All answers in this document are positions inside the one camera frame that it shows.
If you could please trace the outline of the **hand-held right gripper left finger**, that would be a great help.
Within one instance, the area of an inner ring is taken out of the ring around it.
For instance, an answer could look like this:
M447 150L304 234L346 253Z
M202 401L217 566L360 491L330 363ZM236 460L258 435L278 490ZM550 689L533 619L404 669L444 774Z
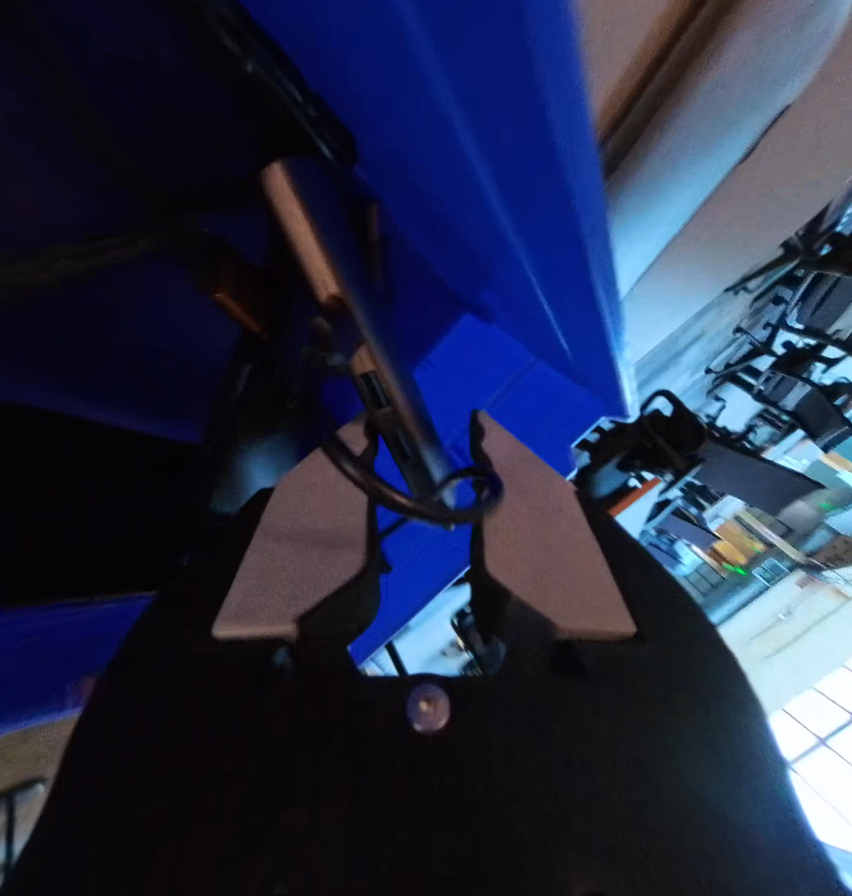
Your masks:
M320 447L274 487L216 616L219 641L354 641L379 607L375 501Z

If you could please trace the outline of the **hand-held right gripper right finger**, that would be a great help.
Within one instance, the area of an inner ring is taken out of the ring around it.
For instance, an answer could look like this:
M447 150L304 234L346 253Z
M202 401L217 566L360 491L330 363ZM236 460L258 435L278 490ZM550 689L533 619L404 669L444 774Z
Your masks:
M573 483L487 412L475 425L503 486L482 527L489 577L565 639L632 638L636 624Z

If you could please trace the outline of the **blue plastic bin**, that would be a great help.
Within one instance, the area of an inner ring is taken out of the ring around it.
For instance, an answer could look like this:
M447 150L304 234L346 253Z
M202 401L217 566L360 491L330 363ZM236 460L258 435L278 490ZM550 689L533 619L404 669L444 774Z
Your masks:
M240 2L352 133L387 303L462 463L481 406L566 470L626 409L563 2ZM267 264L259 171L319 155L202 2L0 2L0 254L194 219ZM240 325L161 255L0 297L0 735L75 715L174 566Z

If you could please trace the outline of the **black office chair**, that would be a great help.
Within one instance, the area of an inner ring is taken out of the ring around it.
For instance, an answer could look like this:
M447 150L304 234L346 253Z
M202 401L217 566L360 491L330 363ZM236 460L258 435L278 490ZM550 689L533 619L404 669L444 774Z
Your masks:
M595 427L574 451L578 491L608 510L640 474L668 491L693 482L771 516L821 488L713 430L668 391L653 393L633 421Z
M852 276L788 276L758 312L733 330L719 368L708 367L707 399L719 421L738 394L756 408L740 435L802 433L827 453L852 437Z

